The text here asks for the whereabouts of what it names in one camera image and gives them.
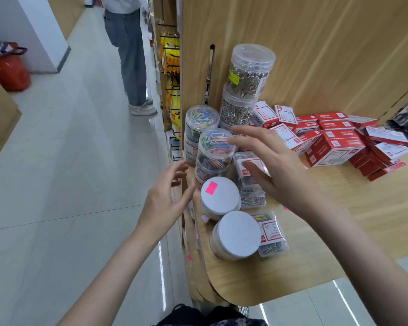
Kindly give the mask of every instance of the wooden display counter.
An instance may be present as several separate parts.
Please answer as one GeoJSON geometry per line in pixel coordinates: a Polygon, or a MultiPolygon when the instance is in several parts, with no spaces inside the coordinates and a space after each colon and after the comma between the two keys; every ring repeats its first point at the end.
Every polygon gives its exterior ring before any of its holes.
{"type": "MultiPolygon", "coordinates": [[[[373,182],[350,163],[307,170],[327,194],[349,208],[363,229],[394,259],[408,255],[408,155],[401,159],[407,164],[405,167],[373,182]]],[[[195,181],[193,168],[188,170],[187,181],[195,181]]],[[[209,236],[215,223],[211,220],[204,223],[201,219],[200,192],[195,192],[193,204],[201,256],[192,253],[191,258],[194,265],[196,258],[203,259],[206,275],[199,275],[195,270],[194,275],[198,282],[209,279],[215,297],[250,307],[345,275],[331,251],[306,222],[272,198],[266,196],[266,200],[267,206],[246,211],[275,211],[289,251],[265,259],[256,253],[240,261],[226,262],[210,249],[209,236]]],[[[199,292],[206,300],[219,304],[208,293],[199,292]]]]}

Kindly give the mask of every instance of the pink price sticker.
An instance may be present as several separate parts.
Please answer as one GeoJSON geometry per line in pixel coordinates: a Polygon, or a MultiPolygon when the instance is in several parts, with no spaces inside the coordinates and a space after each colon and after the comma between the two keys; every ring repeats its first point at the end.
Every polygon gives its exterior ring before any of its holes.
{"type": "Polygon", "coordinates": [[[210,184],[207,186],[207,190],[205,192],[212,196],[217,187],[218,185],[215,182],[210,181],[210,184]]]}

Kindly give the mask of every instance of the aisle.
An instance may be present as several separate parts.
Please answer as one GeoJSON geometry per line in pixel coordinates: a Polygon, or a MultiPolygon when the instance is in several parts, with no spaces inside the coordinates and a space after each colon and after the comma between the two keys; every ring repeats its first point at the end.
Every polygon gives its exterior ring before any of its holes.
{"type": "MultiPolygon", "coordinates": [[[[148,94],[159,105],[143,24],[148,94]]],[[[86,10],[59,75],[13,95],[23,113],[0,153],[0,325],[53,325],[135,228],[168,164],[161,114],[133,117],[101,9],[86,10]]],[[[137,274],[115,325],[190,305],[178,227],[137,274]]]]}

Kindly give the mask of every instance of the white sneaker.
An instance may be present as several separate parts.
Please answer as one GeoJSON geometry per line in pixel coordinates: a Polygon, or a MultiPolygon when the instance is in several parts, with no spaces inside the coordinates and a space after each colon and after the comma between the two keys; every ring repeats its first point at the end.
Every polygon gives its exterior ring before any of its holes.
{"type": "Polygon", "coordinates": [[[128,109],[133,115],[154,115],[157,113],[157,109],[154,106],[146,105],[145,103],[143,106],[134,106],[129,104],[128,109]]]}

